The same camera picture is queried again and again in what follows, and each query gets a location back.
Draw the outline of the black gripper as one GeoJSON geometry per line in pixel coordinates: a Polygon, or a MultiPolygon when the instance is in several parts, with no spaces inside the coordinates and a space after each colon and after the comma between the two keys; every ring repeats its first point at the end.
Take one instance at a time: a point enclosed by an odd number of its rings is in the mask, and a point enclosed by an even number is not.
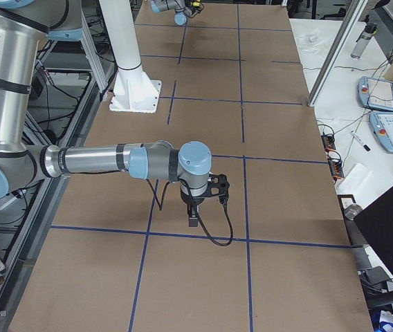
{"type": "Polygon", "coordinates": [[[180,191],[182,201],[187,205],[188,214],[188,226],[191,228],[196,228],[199,226],[199,212],[198,205],[202,204],[205,200],[203,196],[193,196],[188,194],[188,190],[180,191]]]}

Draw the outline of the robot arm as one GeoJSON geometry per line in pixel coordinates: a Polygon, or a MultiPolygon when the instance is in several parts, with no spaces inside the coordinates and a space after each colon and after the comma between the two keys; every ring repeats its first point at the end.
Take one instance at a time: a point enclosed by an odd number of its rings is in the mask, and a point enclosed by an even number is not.
{"type": "Polygon", "coordinates": [[[150,5],[154,13],[173,10],[175,12],[174,22],[179,26],[185,25],[188,19],[193,18],[204,9],[202,1],[189,0],[153,0],[150,1],[150,5]]]}
{"type": "Polygon", "coordinates": [[[212,163],[202,142],[179,149],[165,141],[80,148],[23,144],[39,41],[81,36],[79,1],[0,1],[0,198],[63,174],[128,172],[143,180],[179,183],[189,224],[200,225],[198,206],[210,195],[212,163]]]}

